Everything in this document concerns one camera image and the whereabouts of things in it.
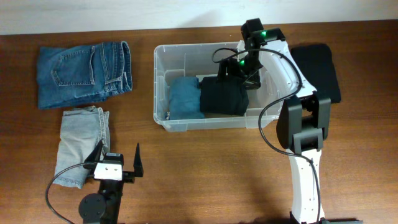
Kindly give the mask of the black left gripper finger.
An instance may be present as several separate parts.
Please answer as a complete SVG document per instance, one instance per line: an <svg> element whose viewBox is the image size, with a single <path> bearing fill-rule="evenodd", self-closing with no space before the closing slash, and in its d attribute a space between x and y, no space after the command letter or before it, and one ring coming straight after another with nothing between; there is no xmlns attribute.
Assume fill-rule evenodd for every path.
<svg viewBox="0 0 398 224"><path fill-rule="evenodd" d="M93 151L90 153L90 155L85 159L84 163L94 164L95 162L98 162L100 160L102 150L103 150L103 141L100 140L93 149Z"/></svg>
<svg viewBox="0 0 398 224"><path fill-rule="evenodd" d="M141 161L141 153L140 153L140 144L139 143L137 143L137 145L136 145L133 168L134 168L134 176L135 177L143 177L144 176L144 168L143 168L142 161Z"/></svg>

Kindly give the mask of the dark navy garment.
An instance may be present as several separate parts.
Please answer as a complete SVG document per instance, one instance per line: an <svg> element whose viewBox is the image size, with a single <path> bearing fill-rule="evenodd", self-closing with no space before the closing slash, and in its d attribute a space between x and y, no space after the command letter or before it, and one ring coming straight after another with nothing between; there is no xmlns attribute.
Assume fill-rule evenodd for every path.
<svg viewBox="0 0 398 224"><path fill-rule="evenodd" d="M249 98L242 81L236 77L224 80L205 77L200 83L200 111L202 113L243 116Z"/></svg>

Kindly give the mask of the blue denim garment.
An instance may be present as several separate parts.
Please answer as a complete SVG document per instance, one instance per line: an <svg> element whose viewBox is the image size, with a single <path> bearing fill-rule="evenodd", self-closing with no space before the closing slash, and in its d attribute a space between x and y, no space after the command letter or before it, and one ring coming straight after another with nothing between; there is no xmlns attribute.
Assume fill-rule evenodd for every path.
<svg viewBox="0 0 398 224"><path fill-rule="evenodd" d="M200 111L201 90L197 77L180 77L171 82L169 120L203 119Z"/></svg>

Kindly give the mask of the black garment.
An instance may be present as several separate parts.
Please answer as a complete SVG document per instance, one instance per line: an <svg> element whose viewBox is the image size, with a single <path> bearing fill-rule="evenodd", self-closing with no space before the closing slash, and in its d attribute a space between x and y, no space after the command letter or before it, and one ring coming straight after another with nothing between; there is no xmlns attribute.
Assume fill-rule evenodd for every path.
<svg viewBox="0 0 398 224"><path fill-rule="evenodd" d="M328 96L332 104L341 102L332 52L327 44L294 47L290 53L304 77L317 92Z"/></svg>

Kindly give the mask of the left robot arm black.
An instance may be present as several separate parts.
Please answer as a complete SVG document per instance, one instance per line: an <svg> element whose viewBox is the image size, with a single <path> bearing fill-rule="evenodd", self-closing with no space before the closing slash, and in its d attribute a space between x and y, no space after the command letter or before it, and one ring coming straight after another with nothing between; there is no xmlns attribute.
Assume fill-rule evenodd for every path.
<svg viewBox="0 0 398 224"><path fill-rule="evenodd" d="M122 154L102 153L103 141L85 159L85 169L90 177L99 181L97 193L85 196L78 207L83 223L117 223L124 184L133 184L135 178L144 176L140 145L136 146L133 171L124 171Z"/></svg>

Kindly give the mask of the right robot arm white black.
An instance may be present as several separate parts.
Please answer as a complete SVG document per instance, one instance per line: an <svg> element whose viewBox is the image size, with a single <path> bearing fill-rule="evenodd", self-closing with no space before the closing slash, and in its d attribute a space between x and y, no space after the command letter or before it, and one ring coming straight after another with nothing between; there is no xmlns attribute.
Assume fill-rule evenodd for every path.
<svg viewBox="0 0 398 224"><path fill-rule="evenodd" d="M276 85L280 98L269 103L265 112L281 103L276 133L281 148L271 146L290 161L294 199L291 223L327 223L320 195L320 158L328 136L331 100L303 76L290 54L279 28L265 29L261 20L250 19L241 26L243 49L219 60L218 76L236 75L248 85L265 68Z"/></svg>

